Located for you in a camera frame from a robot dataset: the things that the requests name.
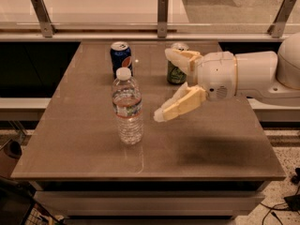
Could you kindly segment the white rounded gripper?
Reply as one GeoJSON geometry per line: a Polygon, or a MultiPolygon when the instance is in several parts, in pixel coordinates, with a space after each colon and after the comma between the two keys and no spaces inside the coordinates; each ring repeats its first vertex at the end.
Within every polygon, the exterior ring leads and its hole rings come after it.
{"type": "Polygon", "coordinates": [[[174,95],[154,112],[156,122],[167,122],[194,111],[203,102],[232,98],[236,93],[237,65],[231,52],[210,52],[202,56],[196,51],[165,50],[168,61],[197,80],[195,86],[183,83],[174,95]]]}

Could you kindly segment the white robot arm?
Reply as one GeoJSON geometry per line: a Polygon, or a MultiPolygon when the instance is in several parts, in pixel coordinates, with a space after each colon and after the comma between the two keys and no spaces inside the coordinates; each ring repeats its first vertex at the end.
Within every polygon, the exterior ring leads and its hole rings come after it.
{"type": "Polygon", "coordinates": [[[199,108],[205,101],[246,96],[262,103],[297,106],[300,99],[300,34],[284,39],[277,52],[179,51],[168,48],[166,58],[194,81],[183,83],[154,113],[167,122],[199,108]]]}

